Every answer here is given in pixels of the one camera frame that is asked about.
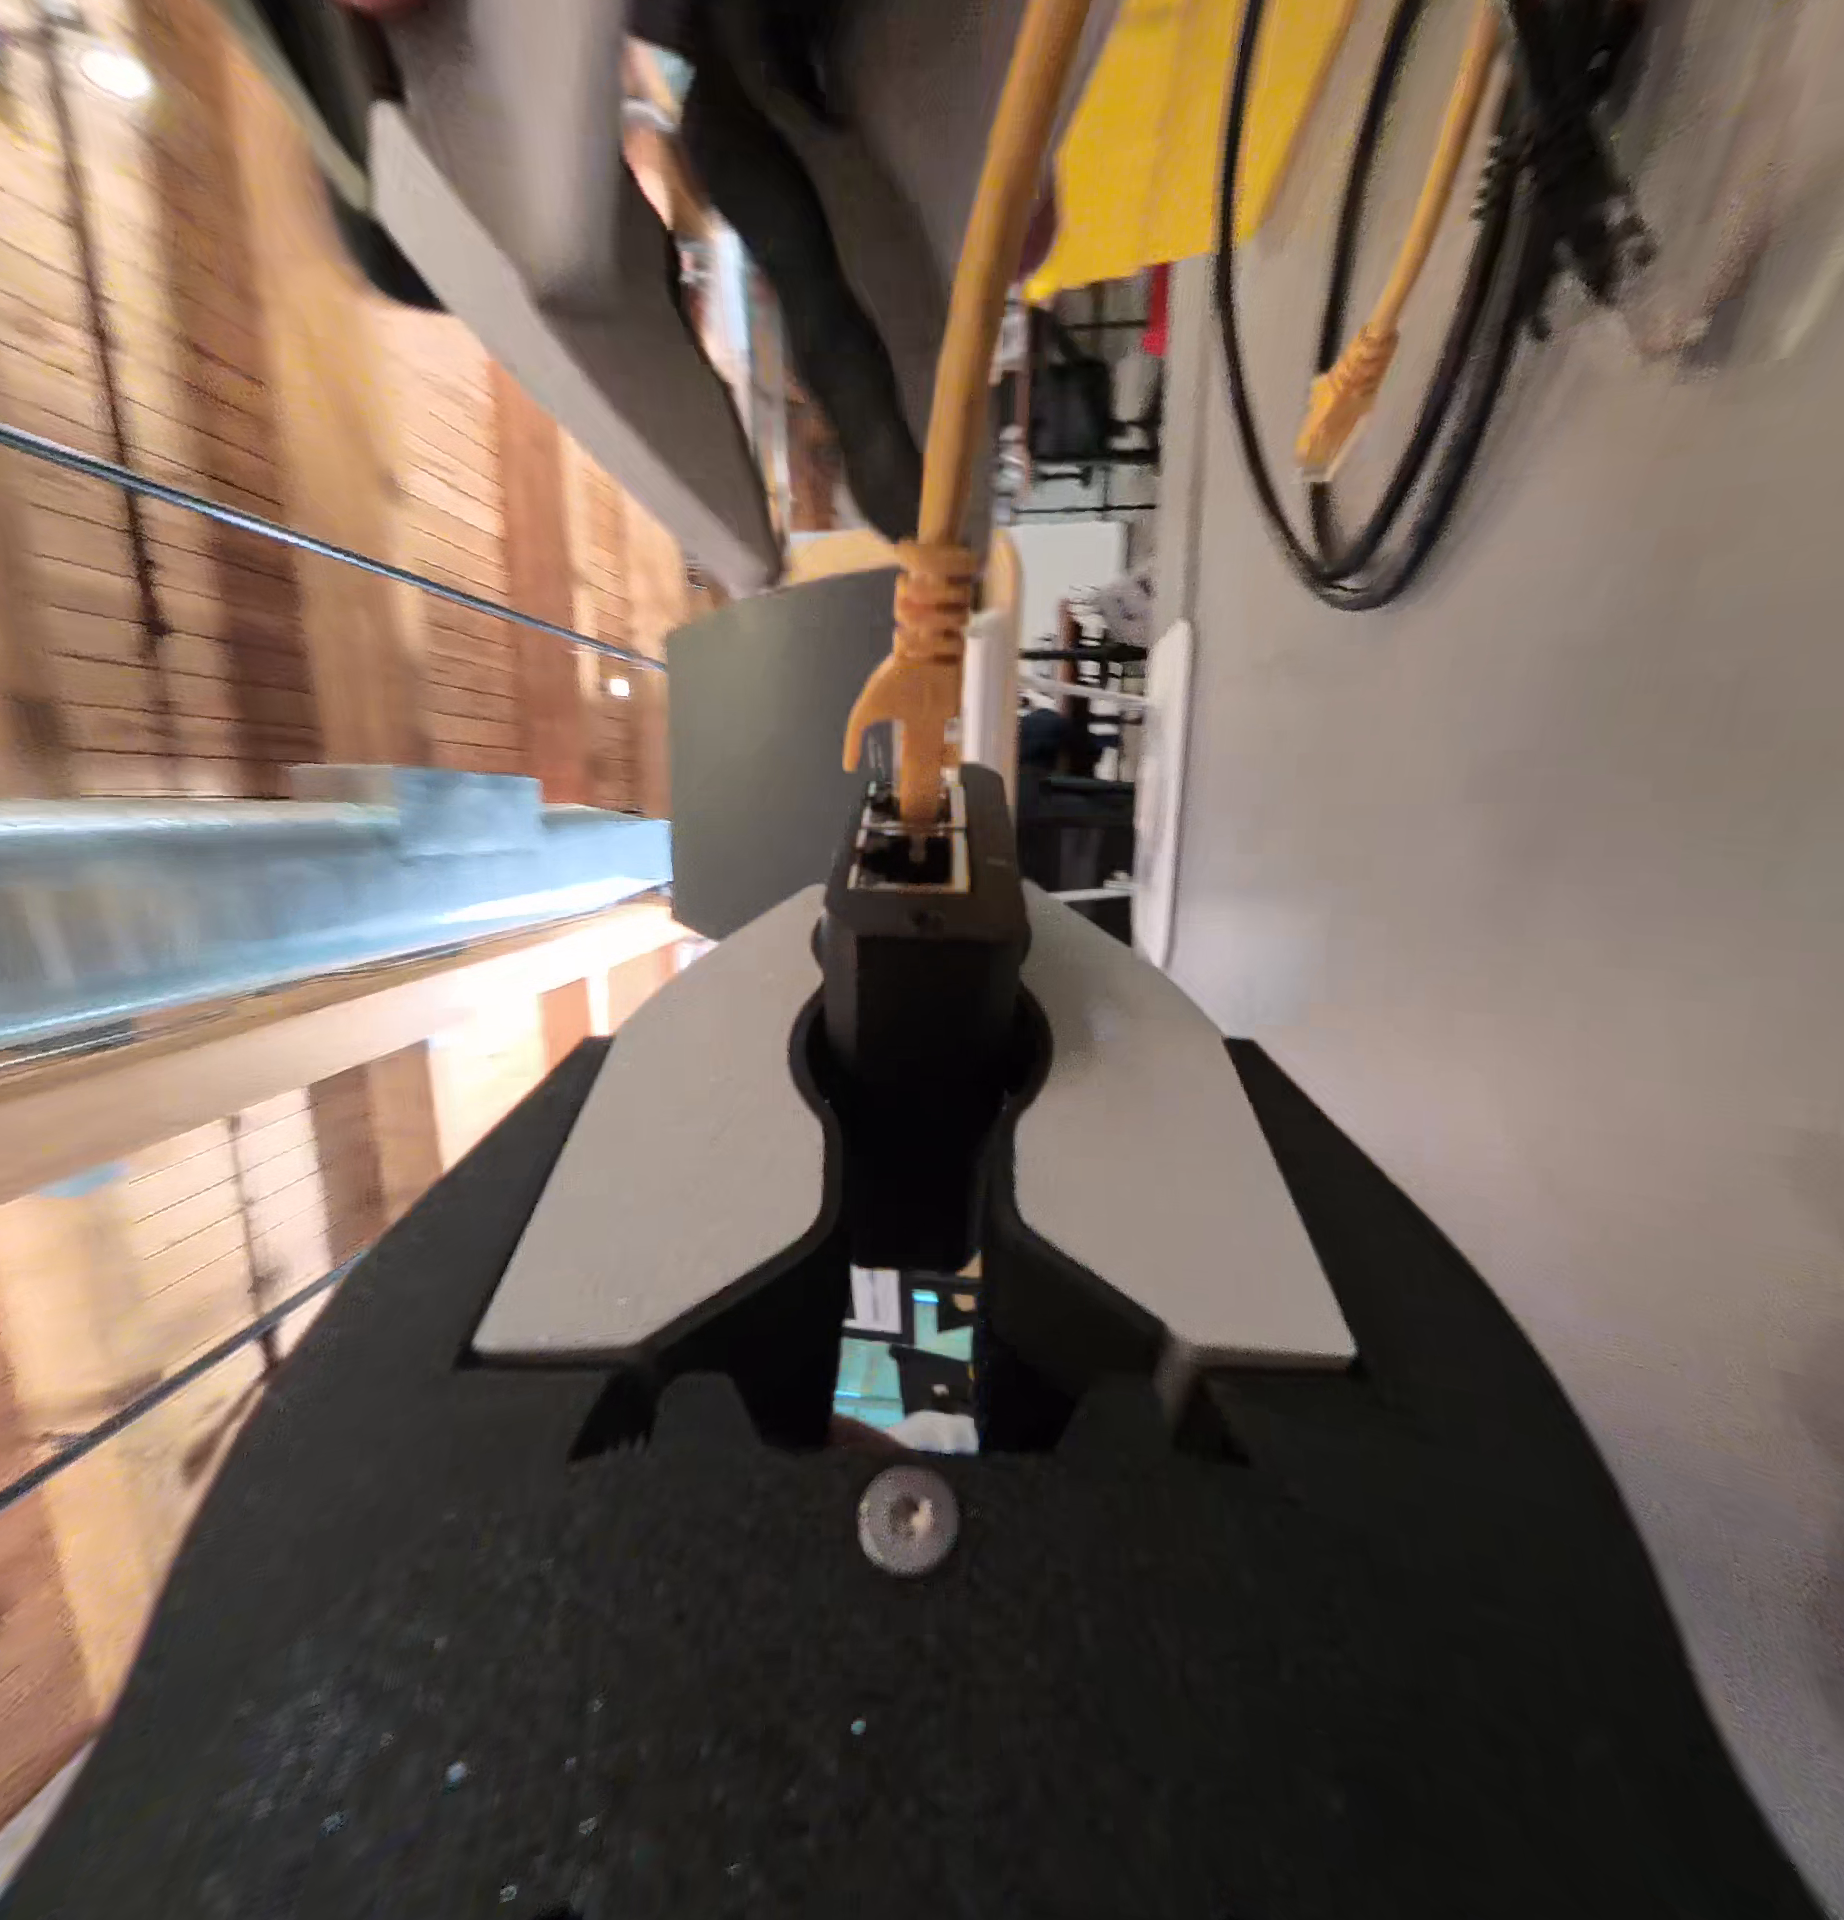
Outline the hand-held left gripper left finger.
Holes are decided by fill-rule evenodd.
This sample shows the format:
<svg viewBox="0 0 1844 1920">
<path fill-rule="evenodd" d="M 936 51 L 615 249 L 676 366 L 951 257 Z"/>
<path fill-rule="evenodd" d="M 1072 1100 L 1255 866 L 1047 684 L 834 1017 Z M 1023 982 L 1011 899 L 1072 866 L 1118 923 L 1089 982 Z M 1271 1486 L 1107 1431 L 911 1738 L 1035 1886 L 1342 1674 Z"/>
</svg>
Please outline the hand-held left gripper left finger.
<svg viewBox="0 0 1844 1920">
<path fill-rule="evenodd" d="M 851 1257 L 827 1117 L 794 1079 L 817 905 L 794 887 L 619 1017 L 473 1358 L 656 1358 L 742 1310 L 782 1318 L 757 1369 L 842 1358 Z"/>
</svg>

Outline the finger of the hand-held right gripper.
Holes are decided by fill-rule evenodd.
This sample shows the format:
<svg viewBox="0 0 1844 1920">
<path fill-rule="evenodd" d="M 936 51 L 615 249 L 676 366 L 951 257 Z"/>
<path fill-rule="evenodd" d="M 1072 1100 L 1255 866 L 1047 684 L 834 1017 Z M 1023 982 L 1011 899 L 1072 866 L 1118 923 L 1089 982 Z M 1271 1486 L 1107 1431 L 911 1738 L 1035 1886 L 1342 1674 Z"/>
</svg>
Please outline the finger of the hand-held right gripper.
<svg viewBox="0 0 1844 1920">
<path fill-rule="evenodd" d="M 919 438 L 980 147 L 1023 10 L 685 10 L 676 147 L 782 303 L 842 490 L 917 539 Z"/>
<path fill-rule="evenodd" d="M 387 236 L 438 303 L 727 598 L 782 573 L 768 490 L 700 357 L 671 226 L 619 152 L 628 0 L 425 0 L 387 21 L 367 100 Z"/>
</svg>

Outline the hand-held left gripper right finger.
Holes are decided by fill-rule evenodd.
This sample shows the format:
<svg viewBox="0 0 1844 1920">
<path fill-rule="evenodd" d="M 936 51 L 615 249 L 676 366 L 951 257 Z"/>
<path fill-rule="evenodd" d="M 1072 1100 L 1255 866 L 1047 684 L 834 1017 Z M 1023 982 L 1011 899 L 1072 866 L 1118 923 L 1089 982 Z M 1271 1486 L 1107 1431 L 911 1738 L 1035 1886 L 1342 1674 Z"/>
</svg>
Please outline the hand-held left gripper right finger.
<svg viewBox="0 0 1844 1920">
<path fill-rule="evenodd" d="M 1209 1015 L 1023 887 L 1047 1079 L 1011 1124 L 1011 1212 L 1056 1278 L 1004 1288 L 1011 1343 L 1081 1399 L 1139 1374 L 1342 1374 L 1354 1340 Z"/>
</svg>

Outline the black ethernet adapter box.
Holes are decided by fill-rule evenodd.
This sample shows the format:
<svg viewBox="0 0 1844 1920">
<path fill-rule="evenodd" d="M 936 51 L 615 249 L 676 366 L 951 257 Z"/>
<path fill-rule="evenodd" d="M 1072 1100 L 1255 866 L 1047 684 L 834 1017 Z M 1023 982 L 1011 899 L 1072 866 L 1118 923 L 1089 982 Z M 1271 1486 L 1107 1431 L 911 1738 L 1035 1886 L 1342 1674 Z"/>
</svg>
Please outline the black ethernet adapter box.
<svg viewBox="0 0 1844 1920">
<path fill-rule="evenodd" d="M 851 1261 L 970 1274 L 990 1136 L 1023 1079 L 1035 919 L 1004 777 L 951 770 L 929 827 L 869 782 L 811 951 Z"/>
</svg>

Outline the yellow storage bin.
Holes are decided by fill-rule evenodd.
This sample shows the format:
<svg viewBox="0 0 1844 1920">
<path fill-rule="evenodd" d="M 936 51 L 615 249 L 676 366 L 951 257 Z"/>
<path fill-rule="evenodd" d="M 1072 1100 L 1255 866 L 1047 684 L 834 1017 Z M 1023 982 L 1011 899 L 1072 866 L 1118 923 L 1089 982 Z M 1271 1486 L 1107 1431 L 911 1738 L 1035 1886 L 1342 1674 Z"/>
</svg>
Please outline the yellow storage bin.
<svg viewBox="0 0 1844 1920">
<path fill-rule="evenodd" d="M 1218 242 L 1218 152 L 1248 0 L 1128 0 L 1056 147 L 1056 242 L 1023 303 L 1180 265 Z M 1282 194 L 1354 0 L 1271 0 L 1248 84 L 1230 236 Z"/>
</svg>

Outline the white stand base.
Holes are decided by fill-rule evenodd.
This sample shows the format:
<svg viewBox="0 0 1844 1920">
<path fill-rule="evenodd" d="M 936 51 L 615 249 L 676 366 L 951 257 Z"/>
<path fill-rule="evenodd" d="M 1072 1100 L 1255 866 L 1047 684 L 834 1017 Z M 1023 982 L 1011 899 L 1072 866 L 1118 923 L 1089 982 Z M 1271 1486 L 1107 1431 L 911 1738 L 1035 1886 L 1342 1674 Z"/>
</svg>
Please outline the white stand base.
<svg viewBox="0 0 1844 1920">
<path fill-rule="evenodd" d="M 1176 961 L 1180 802 L 1189 802 L 1189 702 L 1195 702 L 1195 624 L 1180 615 L 1153 641 L 1153 673 L 1146 673 L 1128 936 L 1139 936 L 1139 951 L 1153 969 Z"/>
</svg>

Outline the silver ceiling duct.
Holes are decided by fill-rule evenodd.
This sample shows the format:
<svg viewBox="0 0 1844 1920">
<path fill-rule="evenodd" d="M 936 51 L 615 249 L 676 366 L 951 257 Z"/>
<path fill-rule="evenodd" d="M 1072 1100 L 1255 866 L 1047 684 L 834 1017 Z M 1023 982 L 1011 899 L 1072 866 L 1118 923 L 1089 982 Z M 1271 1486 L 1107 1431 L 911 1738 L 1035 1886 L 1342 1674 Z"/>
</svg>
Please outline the silver ceiling duct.
<svg viewBox="0 0 1844 1920">
<path fill-rule="evenodd" d="M 671 817 L 533 777 L 285 770 L 285 797 L 7 797 L 0 1059 L 572 923 L 671 887 Z"/>
</svg>

